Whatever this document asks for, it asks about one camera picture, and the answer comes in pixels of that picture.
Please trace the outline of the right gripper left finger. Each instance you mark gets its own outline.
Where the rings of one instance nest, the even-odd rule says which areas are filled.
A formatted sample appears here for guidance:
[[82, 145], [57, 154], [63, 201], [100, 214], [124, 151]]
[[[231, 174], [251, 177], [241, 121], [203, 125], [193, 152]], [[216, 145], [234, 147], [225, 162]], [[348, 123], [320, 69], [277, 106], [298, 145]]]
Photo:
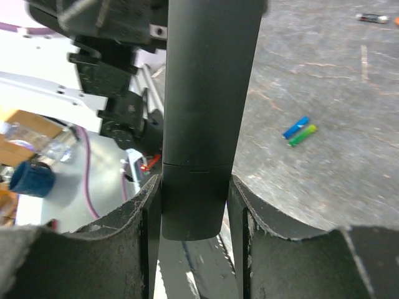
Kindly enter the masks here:
[[73, 233], [45, 226], [1, 229], [2, 298], [152, 298], [161, 178]]

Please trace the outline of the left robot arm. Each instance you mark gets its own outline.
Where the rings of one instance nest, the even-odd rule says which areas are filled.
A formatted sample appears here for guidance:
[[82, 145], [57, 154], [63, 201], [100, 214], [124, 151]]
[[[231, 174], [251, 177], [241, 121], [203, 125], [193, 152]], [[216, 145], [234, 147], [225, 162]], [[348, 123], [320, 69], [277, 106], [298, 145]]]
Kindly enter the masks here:
[[139, 52], [166, 47], [167, 1], [24, 1], [37, 28], [1, 24], [1, 105], [161, 150], [163, 101]]

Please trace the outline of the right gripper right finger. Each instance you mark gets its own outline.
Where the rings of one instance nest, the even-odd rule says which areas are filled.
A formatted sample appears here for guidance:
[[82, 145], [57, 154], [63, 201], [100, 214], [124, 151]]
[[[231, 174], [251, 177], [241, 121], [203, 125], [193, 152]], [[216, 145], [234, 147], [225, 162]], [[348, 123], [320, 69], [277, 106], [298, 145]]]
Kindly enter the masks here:
[[228, 214], [240, 298], [397, 298], [398, 229], [324, 231], [256, 196], [236, 176]]

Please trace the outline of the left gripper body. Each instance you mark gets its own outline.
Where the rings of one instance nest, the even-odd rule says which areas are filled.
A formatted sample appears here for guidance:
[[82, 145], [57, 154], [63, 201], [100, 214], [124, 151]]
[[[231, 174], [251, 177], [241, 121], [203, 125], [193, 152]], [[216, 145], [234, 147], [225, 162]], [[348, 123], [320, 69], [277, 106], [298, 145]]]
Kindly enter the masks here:
[[35, 21], [69, 37], [82, 91], [107, 98], [100, 132], [132, 142], [145, 132], [143, 99], [129, 90], [136, 53], [166, 47], [168, 1], [28, 1]]

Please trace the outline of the black remote control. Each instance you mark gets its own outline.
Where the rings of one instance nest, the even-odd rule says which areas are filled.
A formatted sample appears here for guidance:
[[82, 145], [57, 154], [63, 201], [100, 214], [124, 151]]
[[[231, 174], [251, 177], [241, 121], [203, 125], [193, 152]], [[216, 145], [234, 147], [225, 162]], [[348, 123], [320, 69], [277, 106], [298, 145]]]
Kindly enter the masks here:
[[170, 1], [161, 233], [221, 230], [263, 1]]

